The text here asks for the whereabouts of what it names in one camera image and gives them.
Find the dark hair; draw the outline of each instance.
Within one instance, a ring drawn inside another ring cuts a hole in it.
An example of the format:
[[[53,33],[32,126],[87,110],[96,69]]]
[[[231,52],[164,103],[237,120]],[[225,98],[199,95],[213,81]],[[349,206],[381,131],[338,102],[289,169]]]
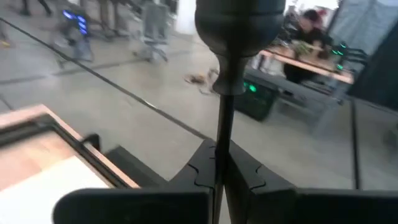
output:
[[[317,22],[317,21],[319,21],[319,18],[320,18],[318,12],[313,9],[305,11],[303,14],[303,17],[306,19],[309,19],[312,22]]]

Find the black speaker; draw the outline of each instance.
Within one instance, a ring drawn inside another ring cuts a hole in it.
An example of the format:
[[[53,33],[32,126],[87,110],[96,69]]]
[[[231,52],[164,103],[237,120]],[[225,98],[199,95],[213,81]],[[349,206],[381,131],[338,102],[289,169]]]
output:
[[[262,121],[268,117],[279,94],[278,87],[249,73],[245,74],[243,80],[246,91],[236,97],[234,107],[251,118]]]

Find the white surface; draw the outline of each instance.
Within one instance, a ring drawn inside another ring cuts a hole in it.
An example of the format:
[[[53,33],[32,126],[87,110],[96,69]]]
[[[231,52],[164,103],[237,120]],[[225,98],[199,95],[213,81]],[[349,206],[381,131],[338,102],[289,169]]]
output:
[[[195,10],[197,8],[195,0],[178,1],[177,21],[175,30],[181,34],[194,34]]]
[[[83,188],[108,186],[77,157],[59,162],[0,192],[0,224],[52,223],[56,202]]]
[[[306,9],[313,9],[317,6],[325,7],[328,9],[337,9],[338,8],[338,1],[337,0],[298,0],[296,2],[296,6],[301,10]]]
[[[398,6],[397,0],[378,0],[380,3],[385,4],[387,6]]]
[[[76,5],[80,5],[80,0],[68,0],[68,2],[72,3],[72,4],[76,4]]]

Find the wooden board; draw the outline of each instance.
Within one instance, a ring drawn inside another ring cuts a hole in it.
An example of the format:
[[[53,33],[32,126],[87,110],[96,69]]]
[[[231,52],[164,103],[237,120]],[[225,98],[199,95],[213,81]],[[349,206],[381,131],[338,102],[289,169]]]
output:
[[[341,73],[332,72],[334,69],[333,63],[327,60],[314,60],[309,58],[300,58],[300,60],[295,60],[293,58],[294,52],[293,50],[286,49],[282,50],[281,48],[262,50],[260,54],[263,54],[266,57],[272,57],[280,62],[288,63],[299,68],[306,69],[311,72],[315,72],[320,75],[324,75],[327,77],[332,77],[341,82],[353,84],[353,76],[350,72],[342,71]]]
[[[81,136],[78,133],[72,130],[71,127],[69,127],[44,105],[33,106],[0,115],[0,128],[26,121],[29,118],[34,118],[41,114],[51,115],[58,124],[67,130],[73,137],[81,139]],[[87,146],[87,148],[131,187],[139,187],[126,174],[104,157],[104,155],[92,146]],[[0,151],[0,190],[22,182],[27,178],[37,175],[38,173],[52,167],[54,164],[71,157],[79,158],[79,160],[84,162],[92,172],[100,177],[108,186],[112,187],[105,178],[103,178],[92,166],[81,158],[65,141],[63,141],[60,136],[56,133],[46,133],[9,145],[6,149],[2,149]]]

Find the wooden edge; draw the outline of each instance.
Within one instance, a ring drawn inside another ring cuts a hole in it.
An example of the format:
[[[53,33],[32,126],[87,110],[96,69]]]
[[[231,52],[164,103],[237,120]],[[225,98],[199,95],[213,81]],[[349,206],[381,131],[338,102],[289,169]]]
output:
[[[313,50],[323,50],[321,47],[316,47],[316,46],[314,46],[314,45],[312,45],[312,44],[306,43],[306,42],[301,41],[301,40],[293,40],[293,41],[292,41],[292,44],[294,44],[294,45],[303,44],[303,45],[305,45],[306,47],[308,47],[308,48],[310,48],[310,49],[313,49]]]
[[[352,74],[350,74],[350,72],[347,71],[343,71],[342,74],[339,73],[335,73],[335,72],[330,72],[328,70],[325,70],[323,68],[319,68],[313,65],[310,65],[309,63],[304,63],[304,62],[299,62],[297,60],[294,60],[292,58],[286,57],[286,56],[282,56],[276,53],[272,53],[268,50],[262,50],[260,51],[260,54],[267,56],[267,57],[274,57],[276,60],[280,61],[280,62],[284,62],[284,63],[288,63],[306,70],[309,70],[311,72],[315,72],[318,73],[320,75],[324,75],[329,77],[330,75],[334,78],[337,79],[339,81],[348,83],[348,84],[353,84],[353,79],[352,79]]]
[[[5,114],[0,114],[0,128],[9,126],[12,124],[20,123],[22,121],[40,116],[42,114],[49,114],[52,116],[58,124],[60,124],[66,131],[68,131],[74,138],[81,139],[81,136],[73,130],[67,123],[62,121],[54,112],[52,112],[45,105],[31,106],[20,110],[12,111]],[[104,155],[98,152],[93,146],[87,145],[87,148],[105,165],[107,165],[115,174],[117,174],[122,180],[129,184],[133,188],[139,188],[139,186],[130,179],[123,171],[117,168],[111,161],[109,161]]]

